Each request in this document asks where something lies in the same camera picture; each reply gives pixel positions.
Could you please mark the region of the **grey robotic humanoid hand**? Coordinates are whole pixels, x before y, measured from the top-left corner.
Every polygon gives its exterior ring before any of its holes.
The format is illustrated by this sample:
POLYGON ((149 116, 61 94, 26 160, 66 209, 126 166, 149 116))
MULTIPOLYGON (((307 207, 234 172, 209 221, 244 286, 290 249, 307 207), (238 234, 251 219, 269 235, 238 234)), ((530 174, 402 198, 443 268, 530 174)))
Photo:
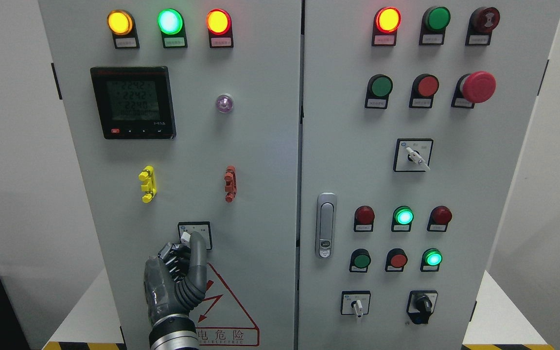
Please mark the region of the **grey robotic humanoid hand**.
POLYGON ((184 243, 167 242, 146 261, 144 290, 153 327, 165 317, 188 315, 207 290, 207 249, 199 232, 184 232, 184 243))

